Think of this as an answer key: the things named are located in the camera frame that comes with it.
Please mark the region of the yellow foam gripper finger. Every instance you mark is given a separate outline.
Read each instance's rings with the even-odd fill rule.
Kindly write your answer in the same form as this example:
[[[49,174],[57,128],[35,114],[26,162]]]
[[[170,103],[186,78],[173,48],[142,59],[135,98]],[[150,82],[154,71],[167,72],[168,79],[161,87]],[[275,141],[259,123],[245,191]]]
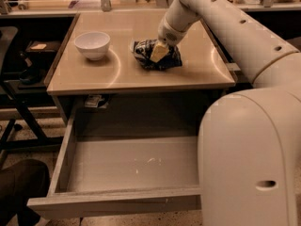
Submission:
[[[167,54],[167,44],[157,41],[153,46],[150,60],[157,63]]]

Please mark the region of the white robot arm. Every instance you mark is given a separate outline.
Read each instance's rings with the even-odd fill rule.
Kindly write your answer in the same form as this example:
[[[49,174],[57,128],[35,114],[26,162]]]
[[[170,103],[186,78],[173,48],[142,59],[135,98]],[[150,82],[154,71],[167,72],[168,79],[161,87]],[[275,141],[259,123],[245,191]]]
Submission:
[[[300,52],[227,0],[173,0],[159,39],[176,45],[197,20],[211,28],[252,85],[221,97],[202,118],[203,226],[298,226]]]

